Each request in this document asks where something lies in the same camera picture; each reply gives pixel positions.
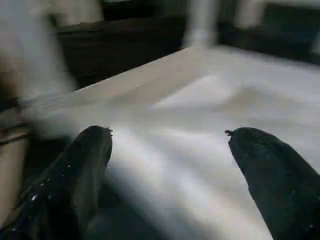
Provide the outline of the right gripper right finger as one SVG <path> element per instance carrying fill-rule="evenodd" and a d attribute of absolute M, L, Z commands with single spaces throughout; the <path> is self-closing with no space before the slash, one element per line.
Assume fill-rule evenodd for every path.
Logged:
<path fill-rule="evenodd" d="M 241 170 L 274 240 L 320 238 L 320 175 L 289 144 L 253 127 L 226 130 Z"/>

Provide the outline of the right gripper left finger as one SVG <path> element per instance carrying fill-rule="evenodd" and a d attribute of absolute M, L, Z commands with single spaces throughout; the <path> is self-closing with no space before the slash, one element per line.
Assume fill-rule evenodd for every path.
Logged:
<path fill-rule="evenodd" d="M 19 196 L 6 240 L 82 240 L 98 210 L 113 131 L 92 125 L 75 137 Z"/>

